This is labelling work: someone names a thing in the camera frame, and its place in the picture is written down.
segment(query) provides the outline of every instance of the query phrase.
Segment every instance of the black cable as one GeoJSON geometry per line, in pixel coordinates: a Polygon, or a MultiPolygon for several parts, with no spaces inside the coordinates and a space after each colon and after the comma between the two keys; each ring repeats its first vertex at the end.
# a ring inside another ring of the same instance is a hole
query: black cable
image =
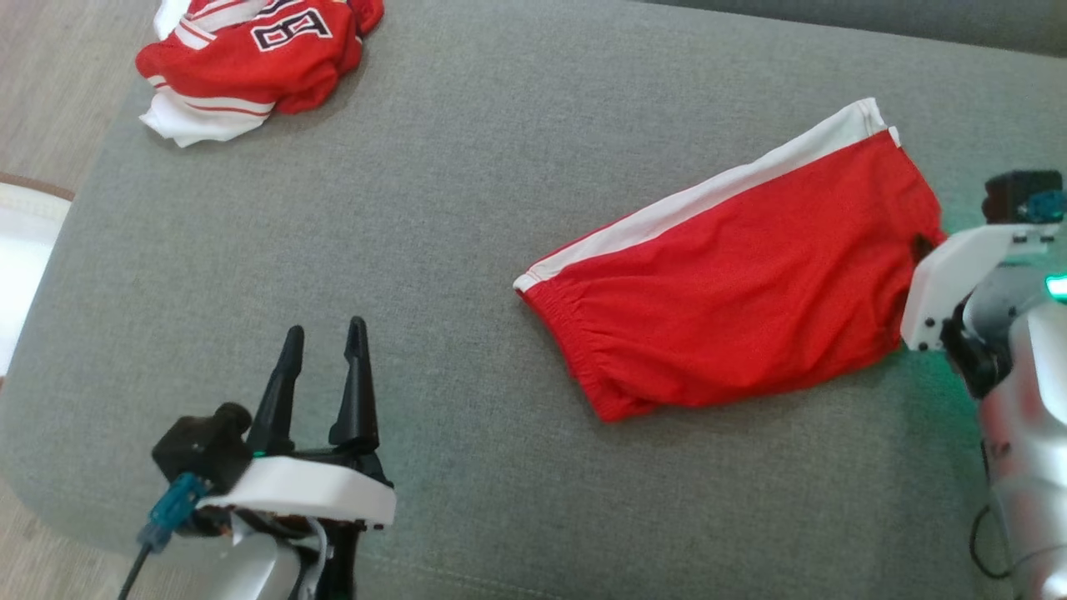
{"type": "Polygon", "coordinates": [[[974,516],[974,522],[971,523],[971,541],[969,543],[969,547],[971,549],[971,560],[973,560],[974,566],[977,567],[980,571],[982,571],[982,574],[986,575],[987,578],[994,580],[1007,579],[1012,577],[1010,568],[1007,569],[1006,571],[994,573],[990,571],[989,568],[986,567],[985,563],[982,562],[982,558],[978,557],[978,549],[976,548],[978,541],[978,525],[982,524],[982,519],[984,519],[988,514],[989,514],[989,505],[987,504],[982,507],[982,510],[978,510],[978,514],[974,516]]]}
{"type": "Polygon", "coordinates": [[[133,582],[137,580],[137,575],[141,572],[141,567],[144,566],[144,562],[148,558],[148,554],[150,552],[152,546],[146,543],[141,547],[141,552],[138,552],[137,558],[133,559],[133,566],[130,567],[130,574],[126,575],[126,583],[124,583],[123,588],[118,590],[118,600],[126,600],[129,598],[130,590],[133,589],[133,582]]]}

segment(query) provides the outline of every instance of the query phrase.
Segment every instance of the red fabric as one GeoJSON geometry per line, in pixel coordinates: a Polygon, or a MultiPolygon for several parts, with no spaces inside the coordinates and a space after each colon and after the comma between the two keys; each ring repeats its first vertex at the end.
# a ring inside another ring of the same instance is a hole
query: red fabric
{"type": "Polygon", "coordinates": [[[338,78],[360,64],[363,45],[356,36],[369,33],[383,14],[381,0],[275,0],[246,22],[206,36],[195,29],[197,18],[235,3],[205,11],[209,2],[194,0],[178,27],[208,44],[198,49],[189,47],[175,31],[138,53],[138,72],[145,79],[163,77],[166,85],[184,96],[276,102],[274,108],[280,112],[302,112],[325,101],[338,78]],[[309,12],[321,18],[328,34],[290,35],[276,47],[257,43],[256,30],[309,12]]]}
{"type": "Polygon", "coordinates": [[[888,131],[525,294],[596,413],[809,388],[899,344],[915,236],[940,207],[888,131]]]}

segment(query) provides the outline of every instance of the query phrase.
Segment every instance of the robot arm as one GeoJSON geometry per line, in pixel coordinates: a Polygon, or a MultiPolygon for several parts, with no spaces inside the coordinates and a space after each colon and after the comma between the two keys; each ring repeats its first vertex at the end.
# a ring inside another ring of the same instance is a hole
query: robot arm
{"type": "Polygon", "coordinates": [[[1067,599],[1067,306],[1044,272],[1009,258],[1044,253],[1063,220],[1058,173],[991,179],[990,224],[950,237],[917,267],[901,332],[944,350],[980,402],[991,507],[1020,598],[1067,599]]]}
{"type": "Polygon", "coordinates": [[[368,528],[392,525],[397,502],[376,454],[366,323],[352,317],[348,379],[332,446],[322,449],[300,451],[289,439],[303,347],[304,331],[293,327],[255,420],[226,404],[213,416],[181,417],[153,448],[171,489],[138,536],[144,549],[121,600],[144,557],[162,551],[174,532],[233,537],[207,599],[355,600],[356,542],[368,528]]]}

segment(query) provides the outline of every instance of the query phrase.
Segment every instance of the clothing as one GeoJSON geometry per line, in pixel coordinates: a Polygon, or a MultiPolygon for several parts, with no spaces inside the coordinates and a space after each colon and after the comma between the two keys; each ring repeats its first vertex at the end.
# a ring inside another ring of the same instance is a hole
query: clothing
{"type": "Polygon", "coordinates": [[[156,96],[141,120],[179,146],[225,141],[271,113],[310,110],[360,64],[381,0],[194,0],[138,53],[156,96]]]}
{"type": "Polygon", "coordinates": [[[152,18],[152,29],[160,40],[166,40],[181,17],[189,12],[189,0],[160,0],[156,16],[152,18]]]}
{"type": "Polygon", "coordinates": [[[899,344],[940,207],[873,98],[601,228],[514,288],[604,421],[808,388],[899,344]]]}

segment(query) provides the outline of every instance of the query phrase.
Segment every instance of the white fabric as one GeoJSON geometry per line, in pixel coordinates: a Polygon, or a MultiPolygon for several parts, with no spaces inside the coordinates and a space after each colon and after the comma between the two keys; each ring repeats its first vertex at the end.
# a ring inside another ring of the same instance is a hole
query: white fabric
{"type": "Polygon", "coordinates": [[[204,31],[216,32],[224,27],[252,20],[268,0],[216,0],[204,6],[190,21],[204,31]]]}
{"type": "Polygon", "coordinates": [[[7,373],[69,205],[44,192],[0,184],[0,376],[7,373]]]}
{"type": "MultiPolygon", "coordinates": [[[[173,32],[182,44],[200,50],[214,40],[213,32],[251,20],[269,0],[216,0],[188,15],[190,1],[163,0],[153,25],[160,40],[173,32]]],[[[274,108],[241,98],[184,96],[158,76],[148,78],[148,83],[156,88],[156,95],[141,122],[179,147],[203,140],[233,140],[259,127],[274,108]]]]}
{"type": "Polygon", "coordinates": [[[156,11],[155,18],[152,19],[152,27],[156,30],[156,36],[166,40],[166,36],[178,27],[181,16],[189,11],[192,0],[162,0],[159,10],[156,11]]]}
{"type": "MultiPolygon", "coordinates": [[[[874,98],[853,102],[755,162],[735,167],[669,195],[543,258],[520,275],[512,286],[526,291],[556,277],[568,265],[654,239],[726,200],[885,129],[886,123],[874,98]]],[[[895,129],[891,133],[899,145],[895,129]]]]}
{"type": "Polygon", "coordinates": [[[266,116],[241,112],[207,112],[191,109],[177,99],[170,88],[156,93],[141,122],[164,139],[186,147],[202,140],[225,142],[262,125],[266,116]]]}

